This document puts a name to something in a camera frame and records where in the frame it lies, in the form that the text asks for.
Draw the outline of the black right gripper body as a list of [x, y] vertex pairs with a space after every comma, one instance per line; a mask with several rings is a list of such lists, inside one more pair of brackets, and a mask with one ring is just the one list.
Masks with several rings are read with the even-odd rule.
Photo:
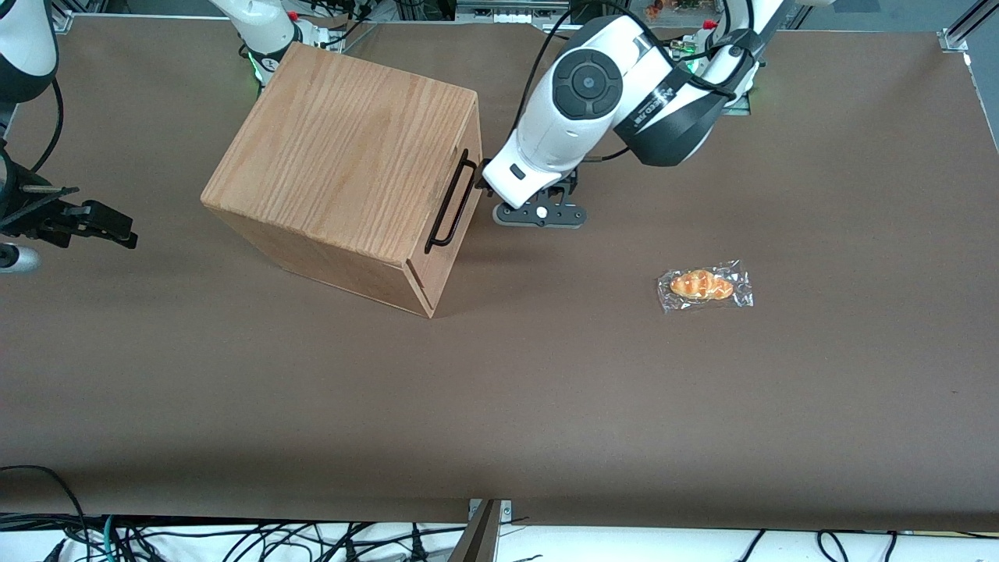
[[1, 150], [1, 231], [8, 237], [43, 240], [68, 248], [72, 236], [81, 235], [78, 221], [66, 211], [75, 206], [64, 202], [78, 187], [54, 186], [38, 174], [15, 163]]

